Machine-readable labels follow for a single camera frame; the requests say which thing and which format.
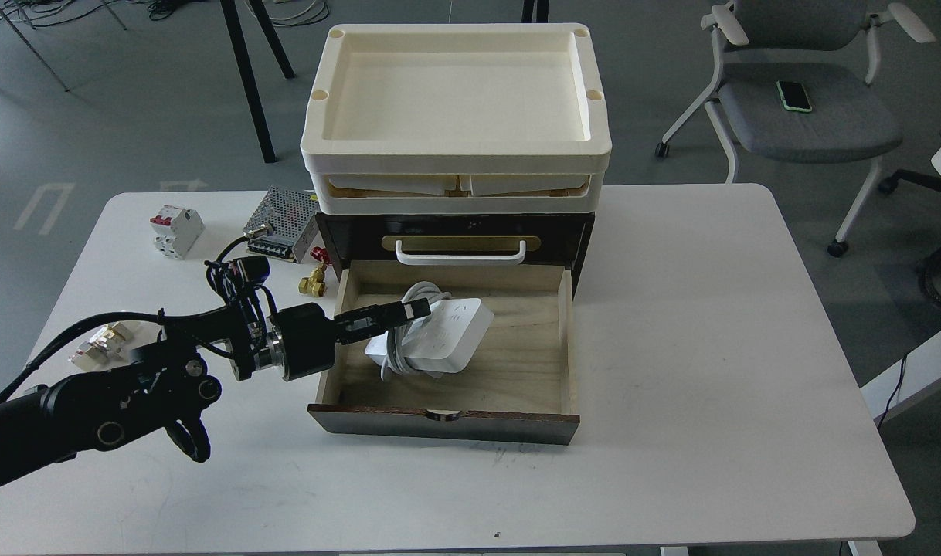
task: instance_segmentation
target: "drawer handle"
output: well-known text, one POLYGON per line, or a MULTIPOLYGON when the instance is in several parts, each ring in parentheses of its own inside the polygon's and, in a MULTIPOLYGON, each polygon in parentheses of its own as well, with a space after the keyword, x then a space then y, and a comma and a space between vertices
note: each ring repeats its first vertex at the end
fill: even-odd
POLYGON ((418 256, 403 251, 403 241, 396 239, 396 258, 409 266, 512 265, 526 258, 526 240, 519 240, 519 253, 513 256, 418 256))

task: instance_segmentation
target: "chair backrest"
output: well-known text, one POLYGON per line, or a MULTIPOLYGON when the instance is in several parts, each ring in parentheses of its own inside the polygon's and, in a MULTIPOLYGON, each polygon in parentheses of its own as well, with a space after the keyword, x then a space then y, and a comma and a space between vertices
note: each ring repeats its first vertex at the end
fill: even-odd
POLYGON ((868 0, 733 0, 732 13, 749 36, 746 49, 838 50, 862 28, 867 4, 868 0))

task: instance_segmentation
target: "chair armrest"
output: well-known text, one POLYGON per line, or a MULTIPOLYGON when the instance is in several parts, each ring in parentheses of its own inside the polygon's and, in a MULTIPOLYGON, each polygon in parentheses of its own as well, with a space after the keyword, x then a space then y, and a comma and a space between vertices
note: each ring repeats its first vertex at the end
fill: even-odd
POLYGON ((913 41, 921 43, 937 41, 933 32, 927 29, 927 25, 923 24, 923 21, 920 21, 920 18, 904 4, 894 2, 888 5, 888 11, 879 14, 880 24, 888 21, 896 21, 913 41))
POLYGON ((711 13, 701 18, 701 29, 711 27, 721 29, 728 42, 735 46, 749 44, 749 36, 746 35, 746 30, 742 28, 742 24, 739 24, 739 20, 735 18, 735 14, 732 14, 732 10, 728 10, 728 6, 724 4, 715 4, 711 7, 711 13))

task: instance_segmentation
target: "brass fitting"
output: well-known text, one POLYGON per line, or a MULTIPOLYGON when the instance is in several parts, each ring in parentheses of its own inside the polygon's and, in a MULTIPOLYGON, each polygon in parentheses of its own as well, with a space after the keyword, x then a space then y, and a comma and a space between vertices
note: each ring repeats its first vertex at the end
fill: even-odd
POLYGON ((321 298, 326 293, 326 263, 319 263, 305 278, 298 281, 298 293, 321 298))

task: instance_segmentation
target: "white desk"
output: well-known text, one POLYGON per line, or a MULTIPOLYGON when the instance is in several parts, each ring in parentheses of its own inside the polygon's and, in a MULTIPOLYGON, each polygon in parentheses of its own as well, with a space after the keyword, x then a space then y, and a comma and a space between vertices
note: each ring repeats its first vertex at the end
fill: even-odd
MULTIPOLYGON (((142 193, 107 205, 42 333, 101 310, 198 312, 261 199, 142 193), (206 232, 151 246, 163 203, 206 232)), ((771 194, 607 187, 576 296, 571 446, 334 436, 316 377, 263 371, 203 412, 212 458, 155 433, 0 489, 0 554, 687 545, 909 534, 913 514, 771 194)), ((306 266, 273 264, 280 306, 306 266)), ((332 304, 328 294, 326 307, 332 304)), ((72 372, 55 359, 37 376, 72 372)))

